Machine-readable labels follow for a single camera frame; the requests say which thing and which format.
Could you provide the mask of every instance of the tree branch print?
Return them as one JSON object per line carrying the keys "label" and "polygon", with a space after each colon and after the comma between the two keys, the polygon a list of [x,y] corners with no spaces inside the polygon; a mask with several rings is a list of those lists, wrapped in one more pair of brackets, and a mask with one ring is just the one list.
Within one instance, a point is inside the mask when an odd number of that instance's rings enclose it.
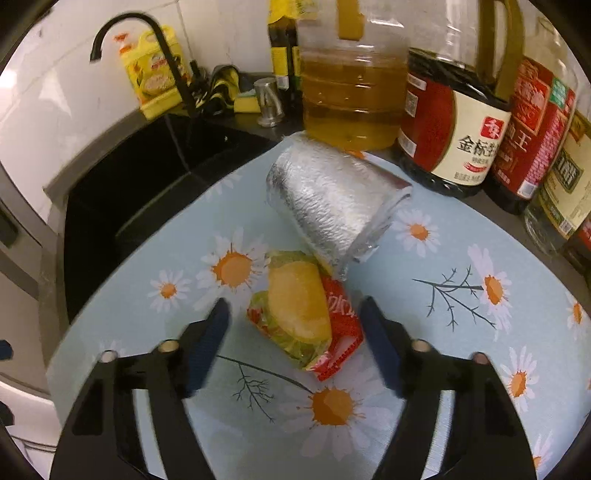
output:
{"label": "tree branch print", "polygon": [[275,372],[271,372],[270,370],[257,367],[256,365],[247,364],[246,362],[242,362],[240,360],[236,360],[235,358],[230,358],[228,356],[217,355],[217,357],[223,358],[224,360],[236,364],[240,370],[240,378],[236,381],[236,383],[239,384],[239,390],[232,396],[235,397],[237,401],[247,399],[247,408],[250,408],[251,410],[253,410],[254,405],[256,405],[259,408],[259,410],[263,412],[265,417],[269,419],[271,423],[274,423],[275,419],[271,417],[264,409],[264,406],[275,398],[275,395],[269,393],[269,381],[257,380],[255,378],[252,378],[250,375],[246,375],[246,373],[244,373],[244,367],[252,368],[253,370],[257,370],[259,372],[272,375],[273,377],[281,378],[282,380],[289,382],[290,384],[298,388],[301,388],[302,390],[307,391],[309,394],[313,393],[312,390],[310,390],[303,384],[299,383],[296,380],[293,380],[292,378],[286,377],[285,375],[276,374]]}
{"label": "tree branch print", "polygon": [[470,282],[468,282],[468,279],[472,275],[472,267],[468,266],[466,269],[466,275],[464,275],[460,283],[454,283],[454,277],[456,276],[456,273],[457,268],[453,268],[452,273],[448,277],[446,277],[445,274],[442,274],[443,282],[441,283],[413,278],[414,281],[429,285],[431,287],[431,302],[429,305],[427,305],[429,309],[427,312],[427,317],[429,317],[435,311],[436,294],[439,294],[439,296],[445,302],[446,310],[449,312],[450,321],[447,326],[451,326],[452,331],[455,331],[455,328],[458,325],[456,313],[454,311],[457,306],[469,311],[472,314],[472,320],[474,323],[476,323],[476,319],[480,319],[484,320],[491,327],[496,328],[493,322],[477,312],[479,307],[478,304],[475,307],[470,307],[465,303],[465,301],[461,301],[457,296],[461,291],[469,290],[470,297],[478,299],[478,294],[476,292],[484,290],[482,285],[470,285]]}

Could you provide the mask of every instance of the red bottle label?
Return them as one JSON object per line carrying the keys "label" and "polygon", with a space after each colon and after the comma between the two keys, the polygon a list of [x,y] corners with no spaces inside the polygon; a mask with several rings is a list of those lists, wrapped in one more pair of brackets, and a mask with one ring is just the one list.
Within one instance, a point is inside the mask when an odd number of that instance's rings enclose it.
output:
{"label": "red bottle label", "polygon": [[585,246],[591,251],[591,220],[586,219],[583,222],[581,230],[579,230],[579,238],[583,241]]}
{"label": "red bottle label", "polygon": [[516,195],[530,199],[548,172],[564,135],[575,94],[551,71],[524,58],[512,98],[512,119],[492,172]]}
{"label": "red bottle label", "polygon": [[398,143],[423,170],[459,185],[479,185],[510,116],[413,73],[408,75]]}

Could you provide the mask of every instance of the snack package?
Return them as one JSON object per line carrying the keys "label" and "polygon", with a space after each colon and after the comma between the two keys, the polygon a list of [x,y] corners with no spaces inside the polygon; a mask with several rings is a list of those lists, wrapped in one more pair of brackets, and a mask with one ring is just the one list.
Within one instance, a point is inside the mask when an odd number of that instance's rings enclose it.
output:
{"label": "snack package", "polygon": [[315,372],[321,382],[337,373],[343,362],[363,342],[359,317],[353,310],[342,284],[328,275],[322,275],[322,286],[329,309],[332,342],[317,364],[307,368]]}
{"label": "snack package", "polygon": [[303,252],[271,251],[267,257],[269,290],[252,296],[248,318],[300,368],[317,365],[332,342],[317,262]]}
{"label": "snack package", "polygon": [[324,381],[363,342],[359,318],[341,283],[320,273],[316,259],[283,251],[268,257],[269,290],[252,296],[248,318],[300,368]]}

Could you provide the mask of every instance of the black faucet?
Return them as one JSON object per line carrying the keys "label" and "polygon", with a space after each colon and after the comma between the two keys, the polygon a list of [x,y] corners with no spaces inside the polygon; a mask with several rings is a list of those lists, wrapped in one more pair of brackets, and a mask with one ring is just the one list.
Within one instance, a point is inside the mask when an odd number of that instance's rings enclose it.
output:
{"label": "black faucet", "polygon": [[185,108],[187,109],[187,113],[189,116],[193,116],[195,113],[195,99],[191,94],[191,90],[187,85],[187,82],[183,80],[180,71],[178,70],[177,63],[174,61],[174,57],[168,43],[166,43],[166,39],[164,37],[164,33],[162,32],[162,28],[160,28],[159,23],[156,21],[154,17],[149,15],[143,14],[141,12],[124,12],[116,17],[111,18],[105,25],[103,25],[99,32],[96,34],[95,41],[92,44],[92,51],[90,52],[90,62],[99,61],[102,57],[102,44],[105,35],[109,31],[109,29],[115,25],[116,23],[125,20],[126,18],[137,18],[146,22],[153,30],[154,35],[156,36],[156,40],[158,41],[158,45],[160,45],[160,49],[164,54],[164,58],[166,59],[166,63],[168,63],[168,67],[170,71],[173,73],[174,84],[178,89],[178,92],[183,99],[183,103],[185,104]]}

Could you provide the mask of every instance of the soy sauce bottle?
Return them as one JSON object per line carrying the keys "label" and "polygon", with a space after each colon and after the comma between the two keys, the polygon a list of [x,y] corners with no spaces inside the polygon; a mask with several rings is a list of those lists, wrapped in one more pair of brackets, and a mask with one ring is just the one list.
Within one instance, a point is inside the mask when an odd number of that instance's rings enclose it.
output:
{"label": "soy sauce bottle", "polygon": [[409,53],[395,162],[414,180],[443,195],[465,198],[480,190],[509,124],[524,31],[517,0],[503,3],[509,14],[497,77],[494,0],[479,2],[475,69],[441,52],[411,48]]}

